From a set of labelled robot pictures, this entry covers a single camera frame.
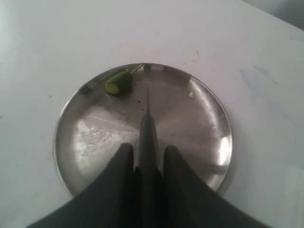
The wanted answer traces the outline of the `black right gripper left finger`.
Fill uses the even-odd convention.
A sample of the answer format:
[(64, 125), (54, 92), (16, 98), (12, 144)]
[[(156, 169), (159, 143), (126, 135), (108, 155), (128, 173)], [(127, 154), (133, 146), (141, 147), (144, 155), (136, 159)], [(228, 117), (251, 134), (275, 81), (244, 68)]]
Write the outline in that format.
[(133, 147), (122, 143), (108, 165), (64, 206), (31, 228), (128, 228), (132, 221)]

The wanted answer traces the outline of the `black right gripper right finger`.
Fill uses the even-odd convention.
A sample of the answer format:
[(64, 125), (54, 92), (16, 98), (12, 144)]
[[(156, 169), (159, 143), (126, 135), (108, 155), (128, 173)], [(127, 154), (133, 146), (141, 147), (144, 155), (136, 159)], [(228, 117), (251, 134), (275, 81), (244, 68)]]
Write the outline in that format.
[(170, 228), (265, 228), (204, 183), (176, 146), (164, 152), (163, 181)]

